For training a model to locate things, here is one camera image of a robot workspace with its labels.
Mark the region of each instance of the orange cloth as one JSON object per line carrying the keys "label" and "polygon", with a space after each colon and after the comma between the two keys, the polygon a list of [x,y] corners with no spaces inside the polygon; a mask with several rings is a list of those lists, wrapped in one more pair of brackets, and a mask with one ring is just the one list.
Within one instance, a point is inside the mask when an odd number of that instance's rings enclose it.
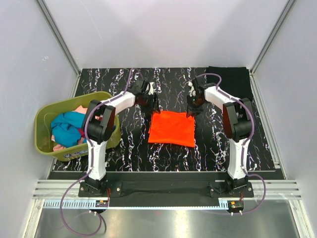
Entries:
{"label": "orange cloth", "polygon": [[149,143],[172,143],[194,147],[194,127],[194,118],[186,118],[186,113],[154,113],[149,130]]}

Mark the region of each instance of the black mounting plate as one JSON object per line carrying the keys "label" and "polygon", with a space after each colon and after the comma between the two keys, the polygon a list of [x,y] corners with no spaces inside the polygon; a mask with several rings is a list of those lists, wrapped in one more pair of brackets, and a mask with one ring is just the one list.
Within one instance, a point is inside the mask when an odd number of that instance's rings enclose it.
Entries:
{"label": "black mounting plate", "polygon": [[[106,186],[106,188],[110,188],[111,194],[110,197],[120,197],[121,196],[121,191],[122,191],[122,183],[121,182],[116,182],[116,181],[110,181],[107,182],[105,180],[103,186]],[[80,183],[79,187],[79,192],[78,192],[79,197],[107,197],[107,191],[104,192],[103,194],[100,194],[100,192],[97,189],[94,189],[88,185],[86,185],[85,182]]]}
{"label": "black mounting plate", "polygon": [[230,194],[227,192],[223,192],[219,194],[214,189],[218,189],[220,184],[223,184],[224,182],[209,182],[210,186],[210,197],[212,198],[223,198],[223,197],[232,197],[232,198],[240,198],[241,197],[241,191],[243,192],[243,197],[254,197],[252,184],[248,182],[248,185],[243,188],[242,190],[238,190],[236,192],[231,192]]}

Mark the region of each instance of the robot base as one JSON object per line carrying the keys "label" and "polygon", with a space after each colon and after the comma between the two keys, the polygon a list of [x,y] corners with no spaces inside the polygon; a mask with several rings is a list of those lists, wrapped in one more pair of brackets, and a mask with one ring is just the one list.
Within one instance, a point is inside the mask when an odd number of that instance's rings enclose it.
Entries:
{"label": "robot base", "polygon": [[79,197],[108,197],[107,190],[110,189],[110,197],[120,197],[122,191],[121,182],[109,182],[105,179],[98,181],[98,188],[92,187],[88,181],[80,183]]}
{"label": "robot base", "polygon": [[210,197],[212,198],[223,198],[223,197],[232,197],[240,198],[241,192],[243,192],[243,197],[254,197],[252,184],[247,183],[245,187],[239,189],[233,189],[231,191],[225,189],[225,182],[210,182]]}

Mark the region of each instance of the metal floor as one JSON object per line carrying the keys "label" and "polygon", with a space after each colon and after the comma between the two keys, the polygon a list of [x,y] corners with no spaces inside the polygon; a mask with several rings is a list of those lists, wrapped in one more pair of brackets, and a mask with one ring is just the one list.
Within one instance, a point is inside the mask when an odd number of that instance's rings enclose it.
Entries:
{"label": "metal floor", "polygon": [[[256,206],[245,201],[245,211]],[[99,220],[83,209],[65,209],[64,216],[72,229],[92,233]],[[248,215],[231,217],[224,211],[108,210],[102,213],[106,221],[94,237],[103,238],[298,238],[299,234],[288,201],[266,200],[259,210]],[[62,225],[58,209],[43,209],[36,231],[37,238],[72,238]]]}

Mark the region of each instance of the blue cloth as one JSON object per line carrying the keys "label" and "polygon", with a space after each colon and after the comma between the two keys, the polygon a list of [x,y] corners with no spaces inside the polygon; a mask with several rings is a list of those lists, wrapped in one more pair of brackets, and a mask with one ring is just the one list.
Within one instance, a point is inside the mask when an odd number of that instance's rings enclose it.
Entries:
{"label": "blue cloth", "polygon": [[77,141],[81,138],[78,128],[81,128],[84,118],[85,114],[78,112],[67,112],[58,115],[51,122],[55,142],[65,147],[77,145]]}

